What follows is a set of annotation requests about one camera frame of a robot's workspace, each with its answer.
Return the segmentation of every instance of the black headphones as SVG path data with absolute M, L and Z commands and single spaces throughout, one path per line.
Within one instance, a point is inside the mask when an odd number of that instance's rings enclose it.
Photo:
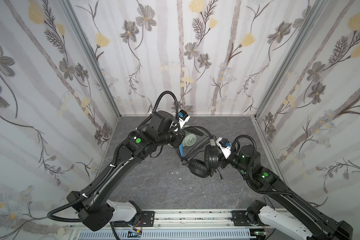
M 194 175 L 206 178 L 219 167 L 219 150 L 217 146 L 206 145 L 204 150 L 204 161 L 192 159 L 188 168 Z

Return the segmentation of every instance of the gray table surface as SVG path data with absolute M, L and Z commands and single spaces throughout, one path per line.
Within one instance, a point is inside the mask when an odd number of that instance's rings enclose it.
M 112 160 L 117 144 L 144 119 L 128 116 L 119 119 L 102 169 Z M 240 134 L 252 136 L 261 154 L 261 163 L 270 167 L 250 117 L 191 117 L 187 125 L 205 127 L 216 137 L 226 137 L 230 141 Z M 243 146 L 250 141 L 241 139 L 240 143 Z M 263 195 L 253 192 L 236 169 L 227 166 L 220 172 L 224 181 L 218 173 L 213 177 L 199 178 L 182 166 L 173 148 L 164 146 L 159 157 L 147 157 L 135 167 L 109 199 L 119 202 L 133 200 L 141 209 L 239 209 L 247 208 L 256 199 L 264 201 Z M 273 199 L 271 201 L 276 208 L 280 207 Z

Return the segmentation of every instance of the over-ear headset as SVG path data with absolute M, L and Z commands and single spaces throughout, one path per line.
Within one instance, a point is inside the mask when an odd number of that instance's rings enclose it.
M 219 166 L 219 150 L 217 146 L 206 145 L 204 150 L 204 161 L 192 159 L 188 168 L 194 175 L 206 178 Z

